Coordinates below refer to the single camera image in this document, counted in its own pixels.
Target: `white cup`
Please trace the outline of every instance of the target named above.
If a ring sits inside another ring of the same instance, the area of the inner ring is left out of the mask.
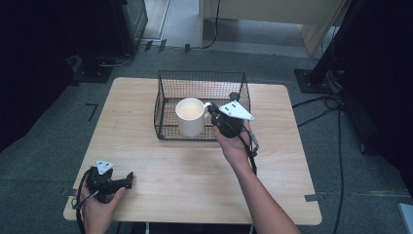
[[[203,104],[192,97],[181,100],[175,107],[178,118],[178,130],[187,137],[194,137],[204,131],[206,123],[205,109],[210,103]]]

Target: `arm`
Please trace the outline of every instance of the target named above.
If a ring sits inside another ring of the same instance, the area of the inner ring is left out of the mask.
[[[250,131],[247,121],[244,125]],[[242,142],[237,137],[223,136],[216,127],[214,136],[237,176],[257,233],[299,233],[291,218],[252,172]],[[250,143],[247,132],[242,132],[241,136]]]

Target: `metal wire basket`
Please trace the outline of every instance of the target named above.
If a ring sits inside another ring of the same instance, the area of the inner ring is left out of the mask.
[[[197,98],[218,106],[232,100],[250,110],[249,92],[243,72],[159,71],[159,91],[155,103],[154,125],[159,139],[213,140],[210,116],[198,136],[184,136],[177,127],[176,105],[185,98]]]

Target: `gray carpet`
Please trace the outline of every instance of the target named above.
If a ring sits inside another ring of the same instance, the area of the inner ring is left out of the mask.
[[[301,94],[294,68],[312,69],[318,60],[271,55],[158,48],[137,55],[126,65],[115,67],[107,84],[82,83],[70,86],[39,119],[32,130],[0,154],[0,233],[78,233],[75,222],[63,218],[67,198],[62,188],[73,185],[94,132],[100,111],[116,77],[157,78],[159,70],[243,71],[249,83],[287,86],[292,103],[319,95]],[[96,113],[89,121],[93,107]],[[326,109],[322,101],[294,109],[297,124]],[[413,204],[398,171],[380,156],[359,152],[357,134],[343,112],[342,159],[344,201],[338,233],[405,233],[398,203]],[[299,226],[303,233],[332,233],[340,201],[337,112],[299,129],[322,223]],[[109,233],[115,233],[114,223]],[[131,224],[121,233],[130,233]]]

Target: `table top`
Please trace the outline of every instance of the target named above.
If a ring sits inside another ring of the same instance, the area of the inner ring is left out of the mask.
[[[259,141],[258,177],[296,224],[321,222],[301,138],[285,86],[248,84],[250,122]],[[119,221],[252,223],[243,193],[216,141],[156,137],[157,79],[117,78],[74,183],[96,160],[115,164],[112,179],[134,172]],[[69,198],[63,215],[75,220]]]

